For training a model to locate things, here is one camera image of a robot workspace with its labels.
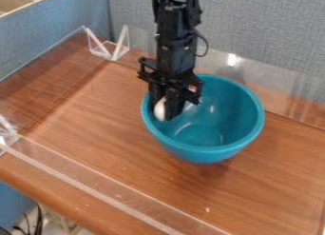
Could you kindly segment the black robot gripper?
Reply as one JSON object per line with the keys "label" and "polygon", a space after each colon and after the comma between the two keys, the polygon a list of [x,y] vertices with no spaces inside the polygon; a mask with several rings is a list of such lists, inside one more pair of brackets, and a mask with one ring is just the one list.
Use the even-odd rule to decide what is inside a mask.
{"label": "black robot gripper", "polygon": [[204,81],[194,73],[197,37],[157,40],[156,58],[141,57],[138,78],[149,84],[149,107],[154,108],[165,96],[165,119],[173,120],[182,112],[185,101],[197,104]]}

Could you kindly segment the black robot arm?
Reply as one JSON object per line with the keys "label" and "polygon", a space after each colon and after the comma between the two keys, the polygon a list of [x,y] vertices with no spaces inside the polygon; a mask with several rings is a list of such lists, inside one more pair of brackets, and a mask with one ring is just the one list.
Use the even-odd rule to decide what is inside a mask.
{"label": "black robot arm", "polygon": [[149,107],[160,121],[173,120],[186,102],[197,104],[204,81],[194,73],[201,23],[200,0],[152,0],[156,58],[141,57],[138,78],[149,83]]}

